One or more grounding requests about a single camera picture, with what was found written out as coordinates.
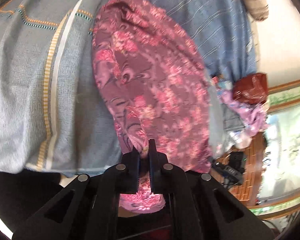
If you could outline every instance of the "red plastic bag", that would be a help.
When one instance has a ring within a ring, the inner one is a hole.
[[[264,73],[250,74],[234,84],[233,99],[248,104],[263,104],[267,101],[268,84]]]

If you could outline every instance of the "blue striped fabric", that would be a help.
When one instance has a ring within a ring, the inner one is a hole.
[[[250,22],[242,0],[149,1],[164,8],[194,39],[210,75],[223,74],[235,82],[256,72]]]

